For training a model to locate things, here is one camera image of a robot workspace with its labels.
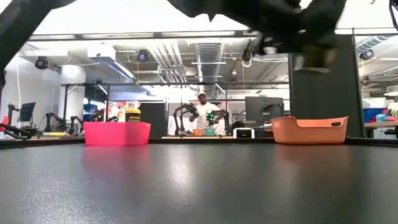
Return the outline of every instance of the computer screen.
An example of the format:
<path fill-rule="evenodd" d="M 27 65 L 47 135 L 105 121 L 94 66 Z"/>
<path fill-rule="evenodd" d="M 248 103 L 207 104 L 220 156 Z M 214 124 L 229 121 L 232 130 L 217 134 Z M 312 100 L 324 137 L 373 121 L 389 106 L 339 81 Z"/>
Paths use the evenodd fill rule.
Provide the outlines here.
<path fill-rule="evenodd" d="M 35 109 L 36 102 L 24 103 L 19 110 L 18 122 L 30 122 L 33 116 L 33 110 Z"/>
<path fill-rule="evenodd" d="M 284 101 L 276 97 L 247 96 L 244 99 L 246 121 L 262 126 L 266 121 L 284 116 Z"/>

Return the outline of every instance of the small orange object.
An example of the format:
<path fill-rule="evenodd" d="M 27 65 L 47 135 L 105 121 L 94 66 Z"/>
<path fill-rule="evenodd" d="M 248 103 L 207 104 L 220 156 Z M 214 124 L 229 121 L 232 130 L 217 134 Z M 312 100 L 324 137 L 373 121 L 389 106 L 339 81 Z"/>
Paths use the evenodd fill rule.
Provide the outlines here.
<path fill-rule="evenodd" d="M 194 129 L 193 130 L 193 135 L 194 136 L 203 136 L 204 135 L 204 130 L 203 129 Z"/>
<path fill-rule="evenodd" d="M 276 143 L 281 144 L 342 144 L 346 139 L 348 117 L 333 119 L 272 119 Z"/>

